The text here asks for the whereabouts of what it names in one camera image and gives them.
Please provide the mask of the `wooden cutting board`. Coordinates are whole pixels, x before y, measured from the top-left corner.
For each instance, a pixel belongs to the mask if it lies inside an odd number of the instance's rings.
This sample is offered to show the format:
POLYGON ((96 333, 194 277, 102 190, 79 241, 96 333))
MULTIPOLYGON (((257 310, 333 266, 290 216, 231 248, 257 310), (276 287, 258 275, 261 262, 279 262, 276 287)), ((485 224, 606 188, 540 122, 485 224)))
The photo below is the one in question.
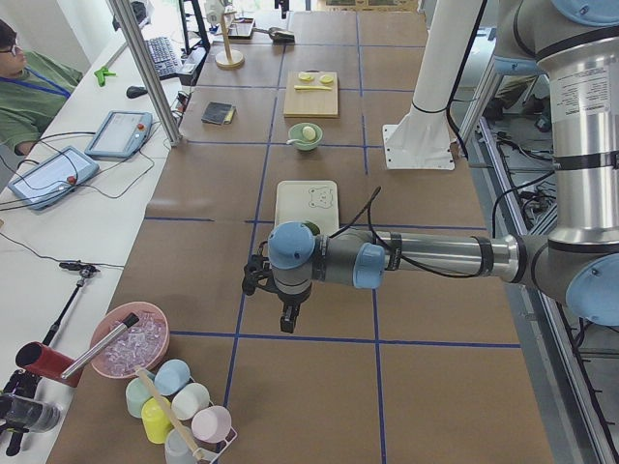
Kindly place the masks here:
POLYGON ((338 118, 339 116, 339 77, 336 72, 289 72, 283 103, 283 116, 289 118, 338 118), (311 73, 309 82, 298 79, 298 73, 311 73), (332 74, 334 81, 322 84, 319 78, 323 74, 332 74), (296 91, 294 85, 324 85, 334 88, 332 91, 296 91))

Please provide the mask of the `pink cup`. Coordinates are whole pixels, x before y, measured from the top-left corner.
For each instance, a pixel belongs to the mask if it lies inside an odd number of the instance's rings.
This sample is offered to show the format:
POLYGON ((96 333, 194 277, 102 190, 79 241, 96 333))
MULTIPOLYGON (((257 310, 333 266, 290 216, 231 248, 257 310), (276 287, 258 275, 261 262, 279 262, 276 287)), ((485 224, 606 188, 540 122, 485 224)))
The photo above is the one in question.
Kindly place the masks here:
POLYGON ((232 428, 230 412, 223 406, 209 406, 192 418, 192 434, 202 442, 215 444, 223 441, 232 428))

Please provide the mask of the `yellow lemon slice right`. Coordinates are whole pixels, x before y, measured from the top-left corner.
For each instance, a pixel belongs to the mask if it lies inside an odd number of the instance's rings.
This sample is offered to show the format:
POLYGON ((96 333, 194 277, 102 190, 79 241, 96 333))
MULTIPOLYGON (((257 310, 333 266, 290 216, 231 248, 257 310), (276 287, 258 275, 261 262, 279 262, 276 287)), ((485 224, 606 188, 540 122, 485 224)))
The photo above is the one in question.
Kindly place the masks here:
POLYGON ((322 84, 330 84, 334 81, 334 76, 332 74, 323 74, 320 76, 319 81, 322 84))

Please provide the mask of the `person in green shirt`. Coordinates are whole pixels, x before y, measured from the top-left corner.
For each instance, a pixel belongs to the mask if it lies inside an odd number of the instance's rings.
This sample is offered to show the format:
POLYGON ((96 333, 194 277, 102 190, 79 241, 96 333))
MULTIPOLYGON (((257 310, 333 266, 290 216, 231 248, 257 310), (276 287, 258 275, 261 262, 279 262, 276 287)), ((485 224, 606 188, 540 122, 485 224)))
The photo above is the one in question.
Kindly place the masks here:
POLYGON ((26 156, 80 83, 83 73, 17 43, 1 23, 1 143, 26 156))

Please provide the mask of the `black computer mouse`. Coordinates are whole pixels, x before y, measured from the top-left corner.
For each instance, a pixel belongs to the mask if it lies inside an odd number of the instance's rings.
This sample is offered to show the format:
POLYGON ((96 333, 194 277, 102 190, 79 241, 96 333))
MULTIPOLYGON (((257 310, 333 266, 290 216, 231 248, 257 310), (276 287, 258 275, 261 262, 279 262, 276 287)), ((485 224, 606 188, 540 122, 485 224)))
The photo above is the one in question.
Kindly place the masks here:
POLYGON ((142 86, 130 86, 126 90, 126 97, 130 100, 136 99, 138 97, 141 97, 147 94, 148 94, 148 90, 142 86))

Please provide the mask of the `wooden mug tree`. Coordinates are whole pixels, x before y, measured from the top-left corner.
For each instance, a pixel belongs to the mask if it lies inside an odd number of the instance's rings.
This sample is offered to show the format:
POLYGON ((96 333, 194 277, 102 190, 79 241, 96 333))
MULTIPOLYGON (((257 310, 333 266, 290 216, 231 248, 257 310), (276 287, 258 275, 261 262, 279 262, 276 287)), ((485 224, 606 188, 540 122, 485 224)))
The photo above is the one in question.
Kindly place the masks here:
POLYGON ((238 69, 244 64, 245 57, 241 51, 231 47, 225 18, 226 12, 222 12, 220 16, 220 28, 224 50, 216 55, 215 61, 220 69, 238 69))

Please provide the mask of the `blue cup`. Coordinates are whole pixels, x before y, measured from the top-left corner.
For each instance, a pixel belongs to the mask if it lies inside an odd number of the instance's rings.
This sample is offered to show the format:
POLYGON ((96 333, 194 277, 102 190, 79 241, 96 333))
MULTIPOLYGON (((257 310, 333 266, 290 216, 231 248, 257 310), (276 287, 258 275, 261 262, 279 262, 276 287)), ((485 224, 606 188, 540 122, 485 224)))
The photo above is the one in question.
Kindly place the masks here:
POLYGON ((170 396, 179 392, 190 382, 189 365, 179 359, 171 359, 162 364, 158 370, 154 385, 161 395, 170 396))

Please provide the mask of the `black selfie stick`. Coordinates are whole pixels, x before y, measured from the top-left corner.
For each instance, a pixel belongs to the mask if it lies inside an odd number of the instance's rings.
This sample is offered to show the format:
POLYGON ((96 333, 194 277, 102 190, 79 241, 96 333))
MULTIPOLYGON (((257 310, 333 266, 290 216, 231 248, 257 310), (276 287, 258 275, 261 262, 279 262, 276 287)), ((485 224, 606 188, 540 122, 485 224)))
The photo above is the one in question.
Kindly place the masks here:
POLYGON ((72 303, 74 302, 74 299, 77 296, 79 290, 85 286, 88 279, 92 278, 96 273, 100 271, 95 264, 84 263, 81 261, 61 261, 59 263, 59 267, 65 271, 77 272, 79 279, 76 282, 73 292, 67 299, 59 315, 56 317, 54 322, 49 327, 46 335, 44 336, 42 344, 45 346, 49 346, 54 337, 58 334, 62 321, 66 316, 67 312, 69 311, 72 303))

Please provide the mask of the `black keyboard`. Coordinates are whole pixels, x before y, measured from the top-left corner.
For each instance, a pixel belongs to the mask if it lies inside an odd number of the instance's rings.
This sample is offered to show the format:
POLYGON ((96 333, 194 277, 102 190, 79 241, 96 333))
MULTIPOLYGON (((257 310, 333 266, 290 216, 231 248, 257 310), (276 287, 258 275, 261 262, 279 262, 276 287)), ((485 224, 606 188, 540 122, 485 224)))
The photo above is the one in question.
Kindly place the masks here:
POLYGON ((146 40, 145 44, 159 79, 176 77, 182 62, 171 40, 166 37, 156 37, 146 40))

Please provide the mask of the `blue teach pendant near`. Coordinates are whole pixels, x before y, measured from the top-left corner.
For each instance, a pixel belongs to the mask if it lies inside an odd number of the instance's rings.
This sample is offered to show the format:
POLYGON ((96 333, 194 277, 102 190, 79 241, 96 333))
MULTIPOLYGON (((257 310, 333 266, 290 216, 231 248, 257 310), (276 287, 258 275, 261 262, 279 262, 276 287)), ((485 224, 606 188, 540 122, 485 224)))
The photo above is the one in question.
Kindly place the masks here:
POLYGON ((42 210, 90 180, 99 170, 96 161, 74 146, 67 146, 25 174, 18 175, 9 182, 8 188, 23 206, 42 210))

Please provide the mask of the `dark sponge cloth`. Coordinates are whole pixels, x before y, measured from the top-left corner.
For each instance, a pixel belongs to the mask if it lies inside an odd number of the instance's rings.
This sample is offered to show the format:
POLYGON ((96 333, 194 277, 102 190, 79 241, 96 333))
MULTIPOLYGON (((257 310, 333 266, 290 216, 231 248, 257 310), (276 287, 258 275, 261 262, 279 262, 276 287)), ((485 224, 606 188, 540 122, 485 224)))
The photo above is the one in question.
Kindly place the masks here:
POLYGON ((201 122, 212 125, 228 125, 236 113, 236 107, 231 103, 210 101, 202 116, 201 122))

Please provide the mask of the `aluminium frame post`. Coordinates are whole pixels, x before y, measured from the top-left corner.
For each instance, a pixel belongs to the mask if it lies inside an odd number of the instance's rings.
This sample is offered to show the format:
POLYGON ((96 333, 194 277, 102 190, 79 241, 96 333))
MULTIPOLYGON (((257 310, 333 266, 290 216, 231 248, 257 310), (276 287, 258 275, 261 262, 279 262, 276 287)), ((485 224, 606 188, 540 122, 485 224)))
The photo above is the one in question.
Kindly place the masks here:
POLYGON ((151 104, 159 117, 166 138, 171 147, 176 147, 182 140, 177 120, 168 105, 168 100, 156 73, 150 52, 144 42, 140 27, 133 13, 130 1, 109 0, 112 14, 117 18, 125 37, 137 70, 148 92, 151 104))

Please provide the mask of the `mint green cup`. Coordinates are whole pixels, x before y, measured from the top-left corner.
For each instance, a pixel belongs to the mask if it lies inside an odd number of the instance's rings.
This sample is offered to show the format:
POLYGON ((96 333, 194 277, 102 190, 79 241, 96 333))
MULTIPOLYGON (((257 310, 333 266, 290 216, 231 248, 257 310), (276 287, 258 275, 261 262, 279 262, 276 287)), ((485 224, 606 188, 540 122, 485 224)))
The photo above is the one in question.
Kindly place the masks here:
POLYGON ((125 388, 125 400, 128 413, 136 418, 141 418, 143 405, 152 397, 148 389, 139 377, 134 377, 125 388))

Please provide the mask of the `blue teach pendant far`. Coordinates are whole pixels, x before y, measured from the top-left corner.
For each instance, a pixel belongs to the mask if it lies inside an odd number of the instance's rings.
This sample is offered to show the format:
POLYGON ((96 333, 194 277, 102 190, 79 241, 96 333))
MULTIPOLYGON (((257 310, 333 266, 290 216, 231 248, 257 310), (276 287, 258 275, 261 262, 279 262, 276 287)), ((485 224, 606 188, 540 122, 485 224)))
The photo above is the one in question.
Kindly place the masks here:
POLYGON ((149 112, 110 111, 84 153, 95 159, 128 159, 144 145, 152 125, 149 112))

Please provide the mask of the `yellow lemon slice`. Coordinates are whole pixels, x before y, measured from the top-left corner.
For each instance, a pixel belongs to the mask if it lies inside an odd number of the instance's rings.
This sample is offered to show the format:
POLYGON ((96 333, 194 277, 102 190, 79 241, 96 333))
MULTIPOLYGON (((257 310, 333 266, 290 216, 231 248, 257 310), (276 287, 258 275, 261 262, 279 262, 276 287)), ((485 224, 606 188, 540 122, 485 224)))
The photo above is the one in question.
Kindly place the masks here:
POLYGON ((330 84, 334 81, 334 76, 332 74, 323 74, 320 76, 319 81, 322 84, 330 84))
POLYGON ((313 80, 313 75, 309 72, 299 72, 298 79, 301 81, 309 82, 313 80))

